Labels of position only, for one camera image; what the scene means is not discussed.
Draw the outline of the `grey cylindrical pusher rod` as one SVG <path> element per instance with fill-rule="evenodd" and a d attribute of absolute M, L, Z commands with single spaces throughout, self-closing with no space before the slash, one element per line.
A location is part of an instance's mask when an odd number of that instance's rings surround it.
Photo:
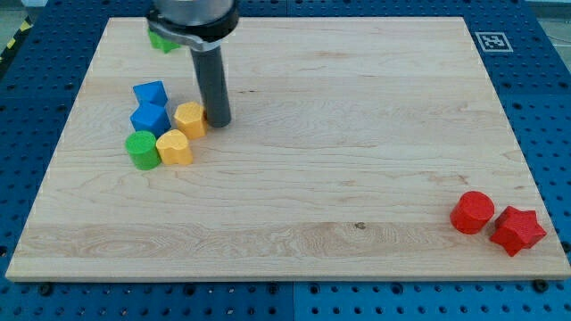
<path fill-rule="evenodd" d="M 190 52 L 207 122 L 213 128 L 223 128 L 232 117 L 220 47 Z"/>

